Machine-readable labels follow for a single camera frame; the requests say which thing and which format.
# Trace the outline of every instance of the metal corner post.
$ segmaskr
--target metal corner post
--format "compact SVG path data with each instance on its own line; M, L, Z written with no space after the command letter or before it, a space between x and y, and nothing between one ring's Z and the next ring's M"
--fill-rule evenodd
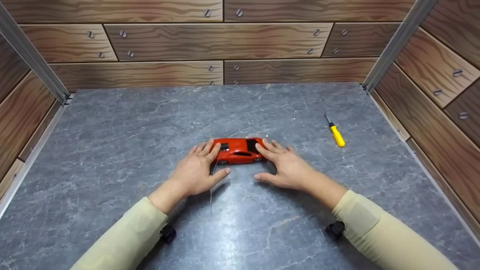
M55 98L65 104L70 92L53 72L45 59L26 37L5 6L0 2L0 33L17 51L20 57L30 66L32 71L52 92Z
M384 51L378 58L370 73L362 84L363 89L370 94L380 82L400 51L417 31L420 24L432 10L437 0L417 0L408 12L402 24L398 27L393 37L388 42Z

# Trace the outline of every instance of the wooden wall panel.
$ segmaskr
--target wooden wall panel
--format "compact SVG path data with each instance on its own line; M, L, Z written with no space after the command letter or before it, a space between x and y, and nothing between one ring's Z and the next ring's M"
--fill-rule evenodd
M439 0L421 24L480 67L480 1Z
M180 61L320 57L332 25L169 24L105 28L122 61ZM127 36L121 37L120 31Z
M49 90L30 72L0 105L0 179L54 101Z
M70 92L90 88L223 84L222 61L79 63L50 66Z
M480 80L450 103L445 108L445 112L480 146ZM465 119L460 117L464 112L468 114Z
M3 179L0 178L0 201L3 198L3 195L7 193L10 185L12 184L13 180L15 179L23 165L24 163L21 160L15 159Z
M380 56L400 23L336 23L322 57Z
M227 22L403 21L414 0L224 0Z
M61 107L61 105L60 105L59 102L54 102L52 104L52 106L50 107L50 110L47 112L47 114L43 118L40 125L38 125L35 132L30 137L30 139L28 140L28 142L25 144L24 148L20 152L20 155L18 156L18 158L20 160L22 160L23 162L25 162L27 160L28 156L30 156L30 153L32 153L35 145L40 140L40 137L43 135L43 133L47 129L48 125L50 124L53 117L55 116L57 111L60 109L60 107Z
M392 123L393 127L396 128L397 132L402 136L402 138L406 141L410 138L410 134L408 131L405 129L405 127L400 123L398 118L394 115L394 113L390 110L390 108L387 106L385 101L377 94L375 90L371 93L372 98L375 100L375 102L378 104L378 106L382 109L384 112L385 116L387 116L388 120Z
M430 173L432 178L438 184L440 189L444 192L445 196L452 203L455 209L458 211L460 216L463 218L467 226L472 230L474 235L480 239L480 223L475 219L472 213L468 210L467 206L462 202L458 197L452 187L448 184L445 178L438 172L437 168L432 164L430 159L425 155L425 153L420 149L418 144L414 139L409 139L407 141L408 146L415 152L415 155L418 157L423 166Z
M363 82L376 61L376 58L225 61L225 84Z
M222 0L2 0L19 24L222 21Z
M480 219L480 149L395 64L376 91Z
M117 61L102 25L21 27L47 62ZM88 31L92 32L92 37L87 35Z
M0 103L29 70L28 65L0 34Z
M445 107L473 83L480 71L419 28L396 62L440 107ZM454 76L462 69L460 76ZM441 89L436 95L434 90Z

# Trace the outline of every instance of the beige sleeve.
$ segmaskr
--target beige sleeve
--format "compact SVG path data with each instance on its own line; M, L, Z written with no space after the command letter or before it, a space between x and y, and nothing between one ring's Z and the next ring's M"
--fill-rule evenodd
M345 223L345 237L352 245L384 269L456 269L412 229L351 190L335 206L333 214Z
M142 198L105 232L72 270L135 269L160 238L167 215Z

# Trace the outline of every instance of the toy car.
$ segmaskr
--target toy car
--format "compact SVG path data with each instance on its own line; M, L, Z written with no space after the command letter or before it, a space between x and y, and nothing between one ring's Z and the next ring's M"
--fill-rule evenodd
M214 144L216 143L221 143L221 147L214 162L218 162L220 165L245 164L265 160L255 148L257 143L264 146L260 138L221 138L215 139Z

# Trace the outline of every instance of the gray marble surface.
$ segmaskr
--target gray marble surface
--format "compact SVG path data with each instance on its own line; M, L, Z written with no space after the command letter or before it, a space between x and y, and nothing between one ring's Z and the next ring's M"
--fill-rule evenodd
M347 145L338 148L325 111ZM461 269L479 247L358 84L79 91L0 220L0 270L68 269L187 150L211 137L266 136L370 198ZM375 269L323 232L310 196L255 183L268 164L236 165L190 198L140 269Z

